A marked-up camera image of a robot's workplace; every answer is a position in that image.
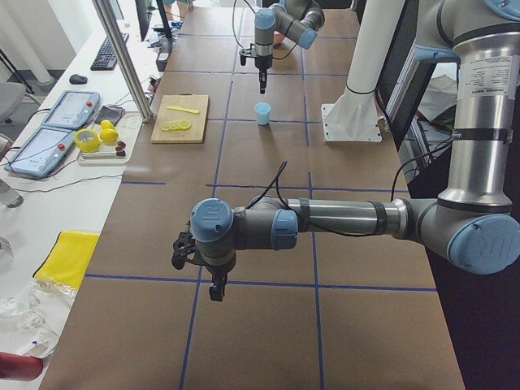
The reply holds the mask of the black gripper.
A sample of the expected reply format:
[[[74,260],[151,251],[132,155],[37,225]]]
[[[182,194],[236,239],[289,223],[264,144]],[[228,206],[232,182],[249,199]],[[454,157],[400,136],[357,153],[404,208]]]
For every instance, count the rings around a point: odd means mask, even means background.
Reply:
[[[255,67],[259,70],[259,93],[264,94],[267,88],[267,72],[272,67],[272,54],[257,54],[254,63]]]
[[[210,299],[212,301],[223,301],[227,278],[228,273],[226,271],[212,271],[212,285],[209,287]]]

